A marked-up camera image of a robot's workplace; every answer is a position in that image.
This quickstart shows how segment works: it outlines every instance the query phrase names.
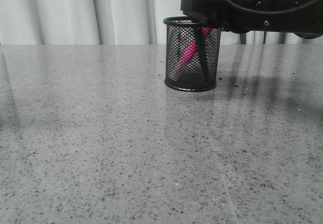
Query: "pink pen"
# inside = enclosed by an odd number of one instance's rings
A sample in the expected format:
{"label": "pink pen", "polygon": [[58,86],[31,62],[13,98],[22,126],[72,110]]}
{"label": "pink pen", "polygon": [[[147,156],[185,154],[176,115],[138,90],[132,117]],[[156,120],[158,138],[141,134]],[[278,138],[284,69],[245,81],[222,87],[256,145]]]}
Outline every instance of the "pink pen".
{"label": "pink pen", "polygon": [[[213,28],[203,28],[203,36],[206,38],[211,34]],[[186,65],[190,63],[192,58],[194,58],[195,54],[197,53],[197,45],[195,39],[191,41],[190,45],[186,48],[183,52],[181,59],[178,62],[178,66],[175,68],[176,74],[179,73]]]}

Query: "white curtain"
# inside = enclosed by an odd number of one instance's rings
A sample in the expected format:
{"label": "white curtain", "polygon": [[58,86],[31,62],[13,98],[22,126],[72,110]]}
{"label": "white curtain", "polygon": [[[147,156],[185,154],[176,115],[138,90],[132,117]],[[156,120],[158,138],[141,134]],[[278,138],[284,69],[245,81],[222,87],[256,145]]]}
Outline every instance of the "white curtain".
{"label": "white curtain", "polygon": [[[0,0],[1,44],[165,44],[180,0]],[[222,34],[222,44],[322,43],[291,33]]]}

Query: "black cable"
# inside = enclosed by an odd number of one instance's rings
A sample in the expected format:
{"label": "black cable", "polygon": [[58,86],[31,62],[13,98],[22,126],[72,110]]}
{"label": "black cable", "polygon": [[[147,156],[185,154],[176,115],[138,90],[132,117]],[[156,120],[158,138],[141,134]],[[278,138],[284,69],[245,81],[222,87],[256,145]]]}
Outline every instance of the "black cable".
{"label": "black cable", "polygon": [[243,11],[246,11],[246,12],[250,12],[250,13],[253,13],[253,14],[261,14],[261,15],[281,15],[281,14],[290,13],[290,12],[294,12],[294,11],[297,11],[297,10],[304,9],[304,8],[309,7],[309,6],[311,6],[311,5],[313,5],[316,2],[321,1],[321,0],[312,0],[310,2],[307,2],[305,4],[302,4],[300,6],[297,6],[297,7],[291,8],[291,9],[287,9],[287,10],[282,10],[282,11],[257,11],[257,10],[253,10],[253,9],[249,9],[249,8],[246,8],[246,7],[237,5],[236,3],[234,3],[231,0],[224,0],[224,1],[228,5],[230,5],[231,7],[234,7],[236,9],[243,10]]}

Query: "table surface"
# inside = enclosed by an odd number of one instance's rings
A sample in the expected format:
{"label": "table surface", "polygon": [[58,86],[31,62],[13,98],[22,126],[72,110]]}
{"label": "table surface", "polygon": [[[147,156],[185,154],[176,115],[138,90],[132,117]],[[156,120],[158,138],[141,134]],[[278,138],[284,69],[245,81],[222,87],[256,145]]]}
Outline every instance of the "table surface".
{"label": "table surface", "polygon": [[323,223],[322,45],[0,47],[0,223]]}

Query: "black mesh pen cup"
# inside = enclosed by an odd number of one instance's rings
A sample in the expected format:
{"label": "black mesh pen cup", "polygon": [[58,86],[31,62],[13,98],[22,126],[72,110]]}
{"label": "black mesh pen cup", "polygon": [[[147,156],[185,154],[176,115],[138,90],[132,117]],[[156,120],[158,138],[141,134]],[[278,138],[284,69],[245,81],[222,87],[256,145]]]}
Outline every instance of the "black mesh pen cup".
{"label": "black mesh pen cup", "polygon": [[221,30],[204,27],[189,17],[164,19],[167,25],[165,84],[183,91],[216,86]]}

